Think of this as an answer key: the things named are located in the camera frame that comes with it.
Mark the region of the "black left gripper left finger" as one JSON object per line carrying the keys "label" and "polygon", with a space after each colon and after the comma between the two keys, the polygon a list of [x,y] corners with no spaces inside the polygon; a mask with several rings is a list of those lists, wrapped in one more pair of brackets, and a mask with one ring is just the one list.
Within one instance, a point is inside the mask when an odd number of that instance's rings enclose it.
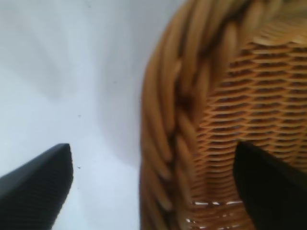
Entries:
{"label": "black left gripper left finger", "polygon": [[0,178],[0,228],[50,230],[73,181],[70,145],[57,144]]}

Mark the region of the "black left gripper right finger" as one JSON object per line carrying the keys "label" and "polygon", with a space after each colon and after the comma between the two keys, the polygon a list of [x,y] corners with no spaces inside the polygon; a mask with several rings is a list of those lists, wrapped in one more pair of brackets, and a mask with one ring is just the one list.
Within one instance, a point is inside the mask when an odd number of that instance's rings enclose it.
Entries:
{"label": "black left gripper right finger", "polygon": [[306,173],[249,142],[239,142],[233,177],[255,229],[307,228]]}

